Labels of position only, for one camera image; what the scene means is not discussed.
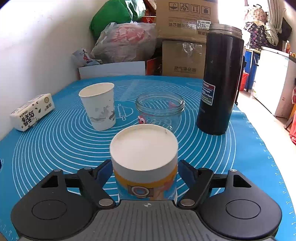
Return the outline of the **blue illustrated paper cup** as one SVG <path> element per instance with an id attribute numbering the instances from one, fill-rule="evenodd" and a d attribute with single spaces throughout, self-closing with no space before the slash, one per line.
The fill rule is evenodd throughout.
<path id="1" fill-rule="evenodd" d="M 110 143 L 120 199 L 177 200 L 178 140 L 152 124 L 130 126 Z"/>

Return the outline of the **white paper cup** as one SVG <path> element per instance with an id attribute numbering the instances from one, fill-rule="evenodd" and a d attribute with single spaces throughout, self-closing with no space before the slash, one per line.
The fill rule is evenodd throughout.
<path id="1" fill-rule="evenodd" d="M 115 125 L 113 83 L 89 85 L 79 92 L 79 97 L 95 130 L 104 131 Z"/>

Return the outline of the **blue silicone baking mat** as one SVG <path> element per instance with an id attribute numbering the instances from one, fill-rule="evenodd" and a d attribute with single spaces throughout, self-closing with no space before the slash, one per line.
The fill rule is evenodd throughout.
<path id="1" fill-rule="evenodd" d="M 88 85 L 112 82 L 116 124 L 98 132 L 87 117 L 79 91 Z M 161 76 L 105 77 L 76 81 L 53 96 L 55 109 L 26 132 L 12 130 L 1 141 L 1 234 L 7 240 L 18 236 L 11 224 L 13 206 L 54 169 L 76 173 L 96 167 L 110 157 L 112 138 L 122 129 L 138 123 L 137 97 L 153 91 L 179 94 L 185 110 L 174 134 L 179 159 L 196 168 L 219 174 L 239 170 L 281 207 L 282 221 L 277 240 L 295 240 L 295 205 L 266 143 L 238 108 L 232 111 L 226 134 L 211 136 L 196 126 L 202 81 Z"/>

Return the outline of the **tall black thermos bottle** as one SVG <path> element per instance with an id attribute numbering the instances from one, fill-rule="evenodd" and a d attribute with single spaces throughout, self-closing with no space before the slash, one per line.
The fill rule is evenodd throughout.
<path id="1" fill-rule="evenodd" d="M 216 136 L 226 133 L 239 85 L 243 48 L 240 29 L 218 23 L 210 25 L 196 121 L 202 132 Z"/>

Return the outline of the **small glass jar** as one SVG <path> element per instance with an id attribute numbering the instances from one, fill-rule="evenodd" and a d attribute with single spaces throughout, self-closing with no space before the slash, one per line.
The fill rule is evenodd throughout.
<path id="1" fill-rule="evenodd" d="M 135 101 L 138 123 L 152 124 L 176 131 L 185 109 L 185 100 L 171 92 L 141 94 Z"/>

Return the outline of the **white tissue pack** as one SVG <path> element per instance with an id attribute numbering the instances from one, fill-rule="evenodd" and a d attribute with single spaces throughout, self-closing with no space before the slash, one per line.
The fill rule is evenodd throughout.
<path id="1" fill-rule="evenodd" d="M 11 124 L 16 130 L 25 132 L 54 108 L 50 93 L 38 95 L 10 114 Z"/>

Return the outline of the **red plastic bucket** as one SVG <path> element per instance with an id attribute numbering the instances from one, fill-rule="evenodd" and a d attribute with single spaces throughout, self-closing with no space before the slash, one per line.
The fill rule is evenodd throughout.
<path id="1" fill-rule="evenodd" d="M 249 74 L 247 72 L 243 72 L 242 78 L 241 78 L 241 84 L 240 84 L 240 91 L 243 91 L 245 89 L 246 82 L 248 80 Z"/>

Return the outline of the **white flat box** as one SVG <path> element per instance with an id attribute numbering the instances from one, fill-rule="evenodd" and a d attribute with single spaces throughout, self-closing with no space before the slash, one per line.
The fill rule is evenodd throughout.
<path id="1" fill-rule="evenodd" d="M 85 66 L 78 68 L 81 79 L 126 76 L 126 75 L 145 75 L 145 61 L 118 62 L 101 65 Z"/>

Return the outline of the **lower cardboard box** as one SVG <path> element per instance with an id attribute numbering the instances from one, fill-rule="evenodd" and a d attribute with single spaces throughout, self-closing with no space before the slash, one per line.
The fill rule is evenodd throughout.
<path id="1" fill-rule="evenodd" d="M 162 75 L 202 79 L 206 44 L 164 40 L 162 43 Z"/>

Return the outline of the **cardboard box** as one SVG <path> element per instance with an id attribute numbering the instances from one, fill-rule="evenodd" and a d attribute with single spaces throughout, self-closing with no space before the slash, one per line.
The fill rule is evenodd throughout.
<path id="1" fill-rule="evenodd" d="M 202 79 L 206 44 L 164 40 L 162 43 L 162 75 Z"/>
<path id="2" fill-rule="evenodd" d="M 217 1 L 157 1 L 156 28 L 161 39 L 205 44 L 211 23 L 218 22 Z"/>

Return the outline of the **small white printed bag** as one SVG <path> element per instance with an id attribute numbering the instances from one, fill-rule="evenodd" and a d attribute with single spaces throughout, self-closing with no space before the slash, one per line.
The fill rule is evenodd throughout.
<path id="1" fill-rule="evenodd" d="M 72 60 L 78 68 L 103 64 L 101 60 L 91 58 L 84 48 L 81 48 L 72 53 Z"/>

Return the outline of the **white chest freezer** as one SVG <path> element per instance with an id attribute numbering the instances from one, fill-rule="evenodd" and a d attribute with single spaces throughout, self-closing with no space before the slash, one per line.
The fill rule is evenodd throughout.
<path id="1" fill-rule="evenodd" d="M 294 87 L 295 57 L 262 47 L 252 88 L 254 97 L 273 116 L 289 118 Z"/>

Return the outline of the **clear plastic bag red contents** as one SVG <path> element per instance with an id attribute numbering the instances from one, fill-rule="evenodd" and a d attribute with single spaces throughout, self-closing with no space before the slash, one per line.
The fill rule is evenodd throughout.
<path id="1" fill-rule="evenodd" d="M 149 60 L 156 49 L 155 23 L 110 23 L 101 32 L 90 55 L 103 63 Z"/>

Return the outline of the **upper cardboard box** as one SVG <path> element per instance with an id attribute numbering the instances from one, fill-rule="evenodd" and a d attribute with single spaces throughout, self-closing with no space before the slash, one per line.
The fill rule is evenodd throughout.
<path id="1" fill-rule="evenodd" d="M 218 22 L 217 1 L 157 1 L 156 28 L 161 39 L 205 44 L 211 23 Z"/>

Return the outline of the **green bag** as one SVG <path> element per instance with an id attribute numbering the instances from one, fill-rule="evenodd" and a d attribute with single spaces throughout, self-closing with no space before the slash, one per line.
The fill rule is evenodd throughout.
<path id="1" fill-rule="evenodd" d="M 94 15 L 90 23 L 90 31 L 95 40 L 110 23 L 124 24 L 138 22 L 145 13 L 144 1 L 107 1 Z"/>

